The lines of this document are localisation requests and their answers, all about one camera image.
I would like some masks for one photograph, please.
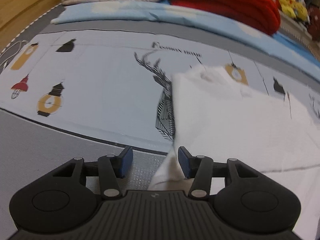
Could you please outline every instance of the stuffed toy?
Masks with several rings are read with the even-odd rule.
[[[276,0],[279,10],[292,19],[308,21],[308,11],[301,2],[296,0]]]
[[[285,15],[289,16],[290,18],[292,18],[292,19],[297,18],[294,10],[289,5],[282,4],[281,10]]]

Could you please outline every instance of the black lamp print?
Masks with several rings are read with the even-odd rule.
[[[61,93],[64,90],[62,83],[52,87],[52,90],[42,96],[38,101],[38,114],[48,117],[50,114],[56,112],[62,105]]]
[[[71,52],[75,47],[74,41],[76,41],[76,39],[66,42],[59,49],[57,49],[56,52]]]
[[[273,77],[273,89],[275,90],[275,92],[278,92],[279,94],[283,94],[284,95],[284,98],[283,98],[283,101],[285,99],[285,91],[283,89],[283,86],[281,84],[279,84],[279,82],[276,80],[275,77]]]
[[[310,106],[312,108],[312,111],[316,115],[316,117],[320,120],[320,102],[316,100],[316,98],[309,94],[309,98],[311,100]]]
[[[171,81],[165,76],[164,71],[159,67],[160,59],[151,66],[147,57],[156,52],[153,50],[142,55],[141,60],[138,58],[137,53],[134,53],[136,61],[153,74],[153,79],[163,87],[162,94],[157,108],[156,128],[162,136],[168,140],[173,140],[175,133],[174,117],[173,117],[173,104],[172,104],[172,85]]]

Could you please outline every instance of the red blanket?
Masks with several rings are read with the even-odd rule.
[[[272,0],[172,0],[172,4],[220,14],[269,35],[280,26],[280,14]]]

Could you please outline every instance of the black gripper base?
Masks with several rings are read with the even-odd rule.
[[[11,240],[299,240],[291,231],[254,235],[223,223],[206,201],[189,199],[182,191],[132,191],[106,200],[95,216],[78,228],[41,235],[19,230]]]

